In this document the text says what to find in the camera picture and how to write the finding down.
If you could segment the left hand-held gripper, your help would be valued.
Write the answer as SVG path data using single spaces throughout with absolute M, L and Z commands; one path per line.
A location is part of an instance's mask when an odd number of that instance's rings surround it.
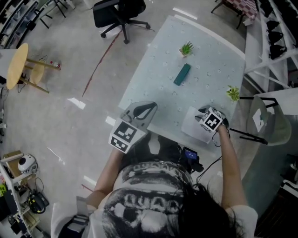
M 127 154 L 143 137 L 148 134 L 148 126 L 158 109 L 153 101 L 134 102 L 116 120 L 108 143 L 115 149 Z

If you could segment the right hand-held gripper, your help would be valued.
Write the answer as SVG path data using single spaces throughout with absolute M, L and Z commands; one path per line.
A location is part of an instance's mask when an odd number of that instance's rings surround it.
M 206 131 L 214 132 L 220 125 L 224 125 L 226 128 L 229 127 L 226 115 L 210 105 L 203 106 L 199 108 L 198 111 L 201 112 L 203 116 L 196 115 L 195 119 Z

